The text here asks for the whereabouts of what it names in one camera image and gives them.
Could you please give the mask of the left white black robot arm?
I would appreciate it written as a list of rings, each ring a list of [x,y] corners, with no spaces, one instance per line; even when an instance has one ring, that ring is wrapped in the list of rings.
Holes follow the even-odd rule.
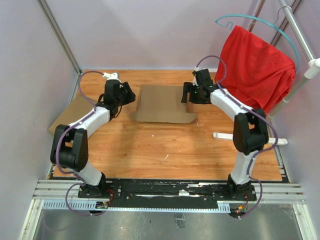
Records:
[[[96,198],[107,193],[106,177],[89,162],[89,137],[101,126],[118,117],[122,107],[133,103],[136,95],[127,81],[108,79],[104,93],[84,116],[68,125],[56,127],[50,160],[63,174],[73,174]]]

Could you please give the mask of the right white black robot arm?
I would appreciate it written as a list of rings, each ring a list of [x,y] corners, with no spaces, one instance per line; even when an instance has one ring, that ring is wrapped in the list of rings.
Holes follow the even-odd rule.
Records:
[[[212,104],[221,109],[233,121],[233,145],[237,150],[233,170],[228,175],[223,194],[232,200],[257,199],[252,185],[252,168],[257,153],[269,141],[265,113],[240,102],[219,83],[214,83],[207,68],[195,68],[194,80],[184,82],[182,103]]]

